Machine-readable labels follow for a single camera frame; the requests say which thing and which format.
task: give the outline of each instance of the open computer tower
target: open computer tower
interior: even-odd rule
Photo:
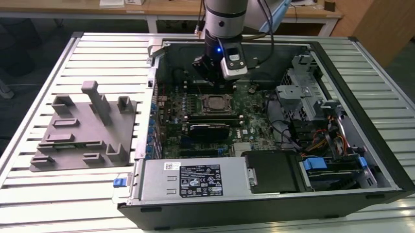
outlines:
[[[260,57],[269,42],[245,42]],[[165,40],[145,158],[119,211],[144,230],[343,217],[415,191],[320,44],[277,41],[271,60],[213,88],[201,40]]]

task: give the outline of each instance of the motherboard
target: motherboard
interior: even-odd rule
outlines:
[[[267,90],[237,83],[232,93],[205,94],[203,87],[160,85],[163,158],[233,157],[247,150],[275,150],[264,114]]]

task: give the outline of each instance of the blue latch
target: blue latch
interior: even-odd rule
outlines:
[[[309,169],[325,169],[327,164],[323,158],[308,158],[303,161],[305,170]]]
[[[359,157],[359,163],[360,163],[363,168],[365,168],[368,166],[368,163],[365,162],[365,159],[363,157]]]
[[[116,178],[112,186],[113,188],[127,187],[127,178]]]

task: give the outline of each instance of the barcode label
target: barcode label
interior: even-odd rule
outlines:
[[[181,163],[164,163],[164,170],[180,170]]]

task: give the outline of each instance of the sticker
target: sticker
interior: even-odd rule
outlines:
[[[219,165],[180,167],[180,197],[223,196]]]
[[[127,11],[127,13],[144,14],[144,11]]]
[[[181,163],[164,163],[164,170],[180,170]]]

